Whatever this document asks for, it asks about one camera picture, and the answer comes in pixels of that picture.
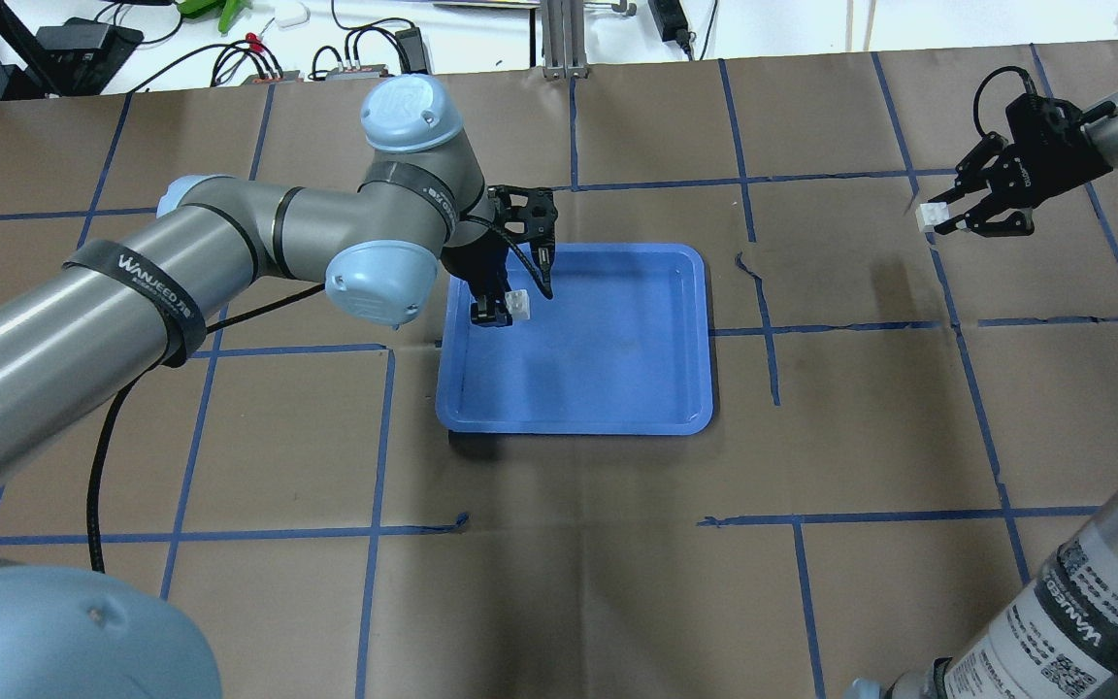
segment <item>qr code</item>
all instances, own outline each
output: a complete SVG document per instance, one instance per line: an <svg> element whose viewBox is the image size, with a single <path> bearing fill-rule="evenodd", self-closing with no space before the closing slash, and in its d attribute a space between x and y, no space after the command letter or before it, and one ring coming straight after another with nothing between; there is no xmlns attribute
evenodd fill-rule
<svg viewBox="0 0 1118 699"><path fill-rule="evenodd" d="M1078 699L1087 689L1095 686L1095 678L1078 665L1072 664L1068 655L1055 655L1051 664L1042 668L1042 677L1053 681L1065 695Z"/></svg>
<svg viewBox="0 0 1118 699"><path fill-rule="evenodd" d="M1068 572L1069 576L1077 575L1078 570L1081 570L1089 561L1090 557L1086 556L1086 549L1081 548L1081 542L1073 542L1072 546L1060 552L1060 563L1063 563L1063 569Z"/></svg>

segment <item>small white cube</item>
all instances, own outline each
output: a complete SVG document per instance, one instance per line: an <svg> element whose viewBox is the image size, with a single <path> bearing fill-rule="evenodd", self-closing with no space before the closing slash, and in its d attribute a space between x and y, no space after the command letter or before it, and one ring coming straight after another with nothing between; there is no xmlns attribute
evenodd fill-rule
<svg viewBox="0 0 1118 699"><path fill-rule="evenodd" d="M917 208L917 230L935 233L935 226L951 217L948 205L942 202L925 202Z"/></svg>
<svg viewBox="0 0 1118 699"><path fill-rule="evenodd" d="M529 320L529 290L517 289L504 293L503 301L506 302L506 312L511 313L511 322L524 322Z"/></svg>

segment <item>blue tray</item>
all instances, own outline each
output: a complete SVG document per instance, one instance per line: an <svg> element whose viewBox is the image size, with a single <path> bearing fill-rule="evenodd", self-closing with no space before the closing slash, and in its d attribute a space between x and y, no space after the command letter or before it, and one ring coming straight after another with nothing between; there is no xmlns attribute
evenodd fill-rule
<svg viewBox="0 0 1118 699"><path fill-rule="evenodd" d="M514 255L512 289L532 319L468 321L468 284L452 280L438 419L453 432L695 434L710 423L705 266L688 245L560 244L555 300Z"/></svg>

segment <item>sticker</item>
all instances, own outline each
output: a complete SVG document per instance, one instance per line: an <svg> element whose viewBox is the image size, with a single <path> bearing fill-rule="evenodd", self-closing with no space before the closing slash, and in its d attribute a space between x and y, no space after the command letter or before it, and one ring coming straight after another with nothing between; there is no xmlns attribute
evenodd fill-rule
<svg viewBox="0 0 1118 699"><path fill-rule="evenodd" d="M1082 528L1078 539L1060 551L1069 579L1118 627L1118 557L1107 548L1096 526Z"/></svg>
<svg viewBox="0 0 1118 699"><path fill-rule="evenodd" d="M1079 699L1112 674L1079 650L1029 584L945 673L948 699Z"/></svg>

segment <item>gray robot arm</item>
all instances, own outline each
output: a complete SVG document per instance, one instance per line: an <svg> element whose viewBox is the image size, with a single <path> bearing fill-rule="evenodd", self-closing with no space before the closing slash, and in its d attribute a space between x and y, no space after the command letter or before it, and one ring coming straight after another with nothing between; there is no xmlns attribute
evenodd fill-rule
<svg viewBox="0 0 1118 699"><path fill-rule="evenodd" d="M420 313L440 261L470 283L470 320L504 327L505 257L528 265L528 244L550 295L550 191L485 187L443 85L387 81L360 115L376 155L354 195L181 178L151 225L91 239L0 306L0 485L121 386L187 361L206 319L258 277L324 283L342 310L394 327ZM218 693L209 646L163 601L93 572L0 561L0 696Z"/></svg>
<svg viewBox="0 0 1118 699"><path fill-rule="evenodd" d="M955 168L951 189L929 200L957 202L985 189L988 195L957 217L932 212L935 232L944 235L967 229L984 236L1033 233L1033 209L1052 196L1064 193L1118 168L1118 92L1081 110L1072 102L1044 97L1033 87L1029 72L1005 66L991 74L977 93L998 72L1018 72L1025 93L1006 107L1012 140L995 132L982 141ZM1011 211L1007 217L995 218Z"/></svg>
<svg viewBox="0 0 1118 699"><path fill-rule="evenodd" d="M262 276L324 283L348 313L400 324L420 312L440 257L487 306L483 324L511 323L505 256L529 243L536 261L553 258L549 190L487 190L430 76L387 81L360 115L376 155L358 193L181 178L154 223L122 243L93 239L49 283L0 306L0 485L121 386L182 363L205 319ZM540 199L547 216L505 230L519 208L498 190Z"/></svg>

